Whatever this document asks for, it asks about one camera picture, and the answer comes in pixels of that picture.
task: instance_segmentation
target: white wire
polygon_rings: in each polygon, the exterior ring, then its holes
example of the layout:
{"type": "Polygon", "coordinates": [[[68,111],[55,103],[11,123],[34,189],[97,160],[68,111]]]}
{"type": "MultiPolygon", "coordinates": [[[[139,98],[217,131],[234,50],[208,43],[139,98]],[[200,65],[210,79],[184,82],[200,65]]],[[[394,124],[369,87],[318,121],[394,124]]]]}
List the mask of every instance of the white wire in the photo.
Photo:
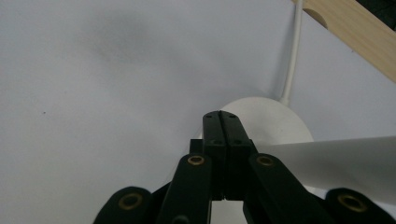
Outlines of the white wire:
{"type": "Polygon", "coordinates": [[[298,0],[296,4],[296,10],[294,15],[294,34],[293,34],[293,43],[291,47],[291,55],[290,62],[288,68],[288,74],[286,76],[285,86],[282,92],[282,96],[279,99],[279,102],[285,106],[289,106],[290,102],[290,91],[291,84],[294,77],[294,70],[296,67],[296,59],[297,52],[300,42],[300,31],[301,31],[301,17],[303,14],[303,2],[304,0],[298,0]]]}

